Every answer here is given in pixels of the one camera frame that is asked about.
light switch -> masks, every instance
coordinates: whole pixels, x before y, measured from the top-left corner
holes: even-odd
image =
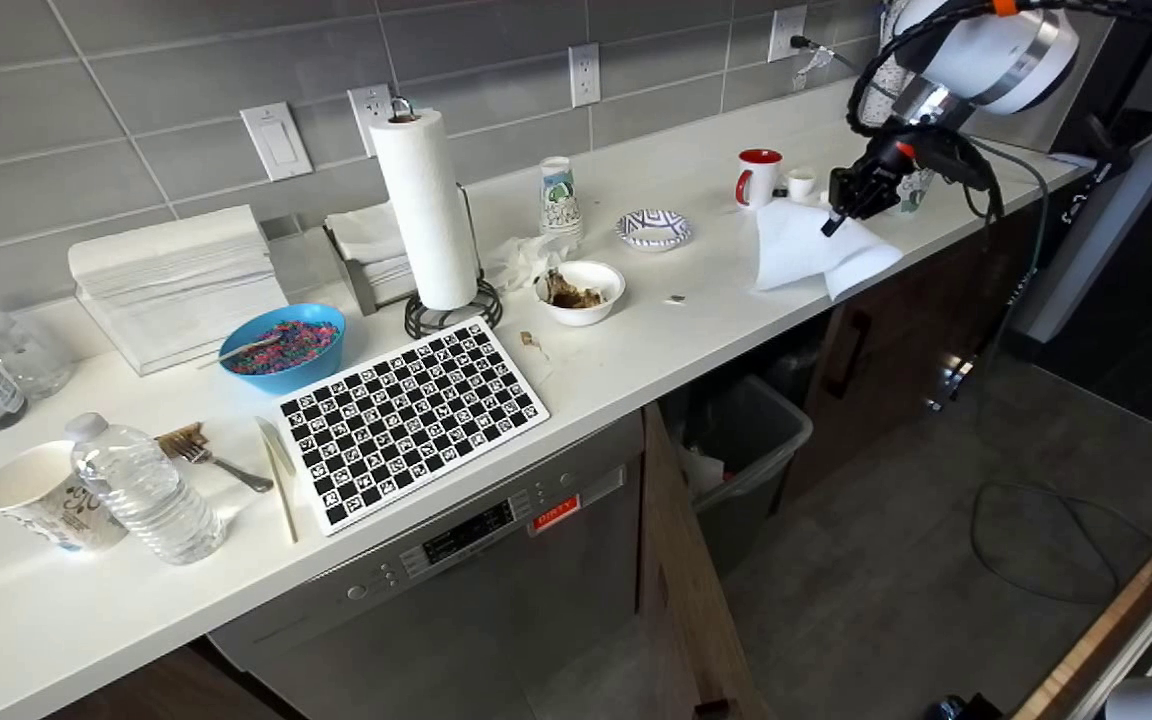
[[[287,103],[242,107],[240,116],[266,180],[312,173]]]

patterned trivet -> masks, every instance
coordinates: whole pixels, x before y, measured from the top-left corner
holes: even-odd
[[[327,527],[543,424],[482,320],[464,320],[279,405]]]

gray tile wall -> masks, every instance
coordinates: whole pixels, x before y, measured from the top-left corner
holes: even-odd
[[[385,199],[342,93],[448,116],[464,180],[789,97],[773,9],[802,0],[0,0],[0,302],[72,291],[76,240],[252,202],[266,232]],[[868,52],[881,0],[813,0]],[[567,107],[567,42],[602,99]],[[287,99],[316,173],[266,182],[240,107]]]

bowl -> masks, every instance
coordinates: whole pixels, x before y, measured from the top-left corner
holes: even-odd
[[[622,294],[613,263],[571,259],[531,281],[538,307],[561,325],[598,325]]]
[[[252,317],[221,345],[221,366],[270,396],[316,383],[342,364],[342,317],[327,302],[287,302]]]

white cup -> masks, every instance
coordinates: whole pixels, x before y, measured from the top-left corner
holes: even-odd
[[[816,188],[816,169],[791,169],[791,173],[789,173],[789,199],[791,199],[791,202],[807,202],[807,199],[813,199],[813,188]]]
[[[63,551],[100,551],[122,540],[122,524],[80,485],[63,441],[29,448],[0,466],[0,516]]]
[[[781,180],[781,150],[773,148],[742,148],[738,177],[734,177],[734,202],[763,208],[773,202]]]

